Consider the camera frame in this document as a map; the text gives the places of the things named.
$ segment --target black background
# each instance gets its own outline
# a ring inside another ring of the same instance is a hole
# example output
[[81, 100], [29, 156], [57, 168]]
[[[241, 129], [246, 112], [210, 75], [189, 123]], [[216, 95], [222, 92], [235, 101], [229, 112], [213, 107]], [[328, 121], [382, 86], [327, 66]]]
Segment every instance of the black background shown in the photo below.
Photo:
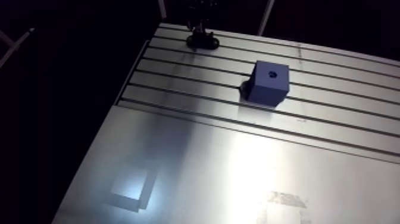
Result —
[[[166, 22], [185, 24], [185, 1]], [[266, 1], [221, 0], [211, 28], [255, 35]], [[276, 0], [264, 36], [400, 60], [392, 1]], [[0, 69], [1, 223], [50, 223], [134, 62], [157, 0], [2, 1], [0, 29], [36, 30]], [[0, 54], [5, 48], [0, 43]]]

